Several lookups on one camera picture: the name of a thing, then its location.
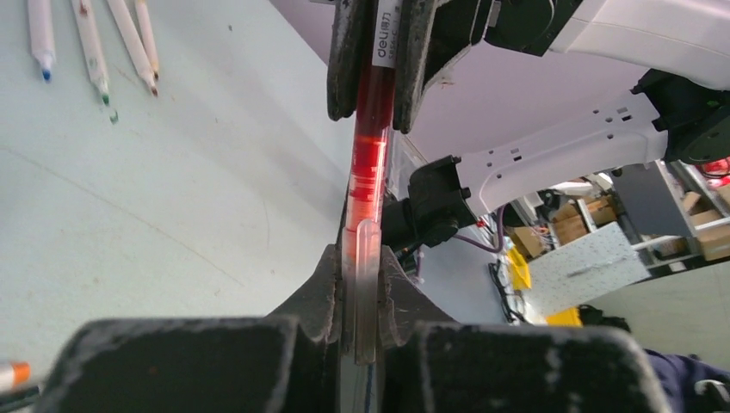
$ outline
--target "white speckled board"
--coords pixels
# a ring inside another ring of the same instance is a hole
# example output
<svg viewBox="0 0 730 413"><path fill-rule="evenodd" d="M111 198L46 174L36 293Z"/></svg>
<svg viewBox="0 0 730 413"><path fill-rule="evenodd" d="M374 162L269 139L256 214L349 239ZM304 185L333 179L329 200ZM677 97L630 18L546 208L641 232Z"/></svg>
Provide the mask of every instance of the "white speckled board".
<svg viewBox="0 0 730 413"><path fill-rule="evenodd" d="M525 300L545 316L649 276L616 223L532 261L529 270Z"/></svg>

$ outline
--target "white label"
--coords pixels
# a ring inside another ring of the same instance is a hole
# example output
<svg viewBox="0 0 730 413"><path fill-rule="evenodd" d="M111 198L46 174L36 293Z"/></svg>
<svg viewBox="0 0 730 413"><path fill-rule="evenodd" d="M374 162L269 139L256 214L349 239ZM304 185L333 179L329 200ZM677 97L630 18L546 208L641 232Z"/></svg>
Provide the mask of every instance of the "white label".
<svg viewBox="0 0 730 413"><path fill-rule="evenodd" d="M403 0L379 0L373 42L373 66L395 67L400 6Z"/></svg>

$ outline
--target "yellow object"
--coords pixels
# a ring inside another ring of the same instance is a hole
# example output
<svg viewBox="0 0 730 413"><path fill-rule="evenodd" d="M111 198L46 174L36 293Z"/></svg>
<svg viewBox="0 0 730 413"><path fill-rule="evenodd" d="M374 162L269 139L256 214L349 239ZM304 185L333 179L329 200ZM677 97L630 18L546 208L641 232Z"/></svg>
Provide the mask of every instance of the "yellow object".
<svg viewBox="0 0 730 413"><path fill-rule="evenodd" d="M529 265L524 261L523 255L517 251L517 248L507 251L507 264L512 279L512 288L515 291L532 287L532 280L529 278Z"/></svg>
<svg viewBox="0 0 730 413"><path fill-rule="evenodd" d="M553 314L552 316L545 317L550 325L569 325L573 327L583 327L583 323L580 322L580 316L578 314L578 308L573 307L565 311Z"/></svg>

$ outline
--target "gray panel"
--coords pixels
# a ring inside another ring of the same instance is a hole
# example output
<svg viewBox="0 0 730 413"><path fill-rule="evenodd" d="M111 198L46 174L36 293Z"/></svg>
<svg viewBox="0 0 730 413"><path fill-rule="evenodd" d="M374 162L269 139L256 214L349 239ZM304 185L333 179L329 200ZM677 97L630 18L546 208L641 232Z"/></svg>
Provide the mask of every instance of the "gray panel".
<svg viewBox="0 0 730 413"><path fill-rule="evenodd" d="M621 176L612 176L614 189L637 232L694 237L682 203L672 191L672 177L662 163L629 165L622 170Z"/></svg>

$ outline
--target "pencil mark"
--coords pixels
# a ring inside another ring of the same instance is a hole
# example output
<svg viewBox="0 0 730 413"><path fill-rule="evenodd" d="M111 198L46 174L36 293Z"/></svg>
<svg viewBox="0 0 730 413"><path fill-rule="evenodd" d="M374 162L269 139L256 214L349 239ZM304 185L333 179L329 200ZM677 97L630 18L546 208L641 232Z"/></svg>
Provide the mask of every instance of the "pencil mark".
<svg viewBox="0 0 730 413"><path fill-rule="evenodd" d="M268 251L271 245L271 223L269 222L269 209L266 207L266 200L262 198L261 202L263 203L263 215L266 217L266 250Z"/></svg>
<svg viewBox="0 0 730 413"><path fill-rule="evenodd" d="M134 82L134 80L132 80L132 78L131 78L131 77L129 77L129 75L127 75L127 74L126 74L126 73L125 73L125 72L124 72L124 71L123 71L122 69L120 69L120 68L119 68L119 66L117 66L117 65L114 65L114 68L115 68L115 69L116 69L116 71L118 71L118 72L119 72L119 74L120 74L120 75L121 75L122 77L124 77L124 78L125 78L126 80L128 80L128 81L129 81L129 82L131 82L131 83L136 83L136 82Z"/></svg>
<svg viewBox="0 0 730 413"><path fill-rule="evenodd" d="M196 250L193 250L191 247L189 247L188 245L186 245L182 241L178 240L175 237L172 237L170 234L168 234L167 232L161 230L160 228L158 228L157 226L155 226L153 223L151 223L151 222L143 219L142 217L140 217L139 215L133 213L132 211L127 210L123 206L116 205L111 200L108 200L108 199L100 196L99 194L97 194L97 193L95 193L95 192L87 189L86 187L82 186L81 184L76 183L73 180L71 180L71 179L69 179L69 178L61 175L60 173L56 172L55 170L52 170L52 169L48 168L43 163L40 163L40 162L38 162L38 161L30 158L30 157L27 157L27 156L21 154L20 152L13 151L12 149L10 149L8 147L0 147L0 151L6 151L10 155L12 155L14 157L17 157L17 158L19 158L19 159L21 159L21 160L23 160L23 161L25 161L27 163L30 163L31 165L35 166L39 170L43 170L44 172L46 172L46 173L48 173L48 174L50 174L52 176L55 176L56 178L60 179L61 181L68 183L69 185L73 186L74 188L76 188L76 189L84 192L85 194L88 194L89 196L95 198L96 200L99 200L99 201L103 202L104 204L106 204L106 205L108 205L108 206L116 209L117 211L120 211L120 212L126 214L127 216L129 216L129 217L131 217L133 219L138 220L142 224L146 225L148 228L152 229L153 231L157 232L158 234L162 235L163 237L166 237L170 241L172 241L172 242L180 245L181 247L183 247L184 249L186 249L191 254L193 254L193 255L197 256L198 258L202 259L204 262L207 262L208 264L210 264L211 267L213 267L216 270L218 270L221 274L225 275L226 277L228 277L229 279L231 279L236 284L238 284L238 285L240 285L242 287L246 287L246 285L243 282L241 282L239 279L235 278L234 276L228 274L223 268L215 265L212 261L210 261L209 259L207 259L200 252L198 252Z"/></svg>

